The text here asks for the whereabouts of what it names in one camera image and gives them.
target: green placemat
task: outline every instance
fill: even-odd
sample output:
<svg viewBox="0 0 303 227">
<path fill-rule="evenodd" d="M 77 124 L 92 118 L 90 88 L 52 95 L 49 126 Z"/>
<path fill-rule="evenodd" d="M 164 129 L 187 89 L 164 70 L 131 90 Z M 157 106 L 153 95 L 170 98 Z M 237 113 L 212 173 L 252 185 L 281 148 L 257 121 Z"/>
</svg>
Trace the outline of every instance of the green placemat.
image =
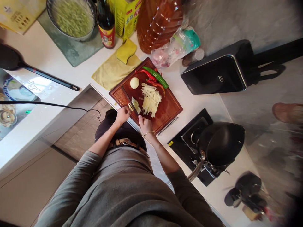
<svg viewBox="0 0 303 227">
<path fill-rule="evenodd" d="M 88 41 L 79 42 L 62 34 L 53 25 L 46 10 L 40 15 L 38 21 L 73 67 L 81 64 L 103 47 L 98 26 L 94 27 Z"/>
</svg>

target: person's left hand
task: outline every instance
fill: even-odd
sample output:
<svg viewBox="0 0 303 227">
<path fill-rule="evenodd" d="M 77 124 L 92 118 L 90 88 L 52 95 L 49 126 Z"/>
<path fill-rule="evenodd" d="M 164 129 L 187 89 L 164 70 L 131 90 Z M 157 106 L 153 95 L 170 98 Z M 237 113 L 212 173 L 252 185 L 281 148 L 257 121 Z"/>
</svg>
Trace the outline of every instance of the person's left hand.
<svg viewBox="0 0 303 227">
<path fill-rule="evenodd" d="M 130 113 L 131 113 L 131 111 L 128 106 L 121 107 L 118 110 L 118 114 L 117 114 L 115 123 L 117 123 L 119 126 L 121 126 L 125 121 L 127 121 L 127 119 L 130 116 Z"/>
</svg>

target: plastic bag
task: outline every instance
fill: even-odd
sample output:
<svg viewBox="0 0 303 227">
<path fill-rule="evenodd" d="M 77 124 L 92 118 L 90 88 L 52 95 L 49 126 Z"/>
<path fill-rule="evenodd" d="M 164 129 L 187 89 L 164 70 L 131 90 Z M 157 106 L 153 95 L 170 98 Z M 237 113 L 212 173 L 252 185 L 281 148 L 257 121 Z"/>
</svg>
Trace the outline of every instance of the plastic bag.
<svg viewBox="0 0 303 227">
<path fill-rule="evenodd" d="M 157 68 L 167 68 L 201 45 L 192 27 L 179 28 L 170 42 L 151 52 L 151 61 Z"/>
</svg>

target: gold bracelet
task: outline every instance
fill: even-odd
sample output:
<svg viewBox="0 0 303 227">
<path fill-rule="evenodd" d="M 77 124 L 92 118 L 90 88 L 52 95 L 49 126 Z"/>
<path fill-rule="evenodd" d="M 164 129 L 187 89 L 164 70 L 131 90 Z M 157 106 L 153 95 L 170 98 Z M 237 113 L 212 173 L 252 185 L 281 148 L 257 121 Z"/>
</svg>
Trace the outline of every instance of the gold bracelet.
<svg viewBox="0 0 303 227">
<path fill-rule="evenodd" d="M 151 133 L 151 132 L 155 133 L 155 131 L 150 131 L 150 132 L 148 132 L 148 133 Z M 144 135 L 143 137 L 145 138 L 145 136 L 146 136 L 148 133 L 145 133 L 145 135 Z"/>
</svg>

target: belt buckle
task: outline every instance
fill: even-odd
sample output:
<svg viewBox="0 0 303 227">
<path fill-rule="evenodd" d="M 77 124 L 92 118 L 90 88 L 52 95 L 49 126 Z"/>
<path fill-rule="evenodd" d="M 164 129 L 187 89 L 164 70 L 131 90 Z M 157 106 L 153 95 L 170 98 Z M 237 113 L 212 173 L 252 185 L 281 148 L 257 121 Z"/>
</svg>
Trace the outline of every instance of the belt buckle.
<svg viewBox="0 0 303 227">
<path fill-rule="evenodd" d="M 128 139 L 128 138 L 124 138 L 124 140 L 126 140 L 126 142 L 125 142 L 125 141 L 123 141 L 123 142 L 122 142 L 122 145 L 124 145 L 124 146 L 126 146 L 126 145 L 130 145 L 130 139 Z"/>
</svg>

